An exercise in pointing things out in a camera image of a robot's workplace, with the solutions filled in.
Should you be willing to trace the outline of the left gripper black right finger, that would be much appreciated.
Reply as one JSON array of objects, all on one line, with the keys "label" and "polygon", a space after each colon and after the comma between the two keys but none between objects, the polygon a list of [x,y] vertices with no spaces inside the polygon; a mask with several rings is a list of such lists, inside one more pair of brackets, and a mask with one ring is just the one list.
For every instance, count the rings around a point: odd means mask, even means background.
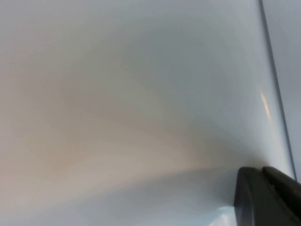
[{"label": "left gripper black right finger", "polygon": [[300,221],[301,184],[274,167],[263,167],[262,173],[293,216]]}]

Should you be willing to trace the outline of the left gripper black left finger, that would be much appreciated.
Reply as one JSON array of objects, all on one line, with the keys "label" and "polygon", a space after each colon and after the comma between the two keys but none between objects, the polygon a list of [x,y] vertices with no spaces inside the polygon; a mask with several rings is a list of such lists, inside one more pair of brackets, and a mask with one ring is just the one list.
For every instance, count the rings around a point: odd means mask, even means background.
[{"label": "left gripper black left finger", "polygon": [[234,208],[239,226],[299,226],[301,221],[286,207],[262,169],[238,170]]}]

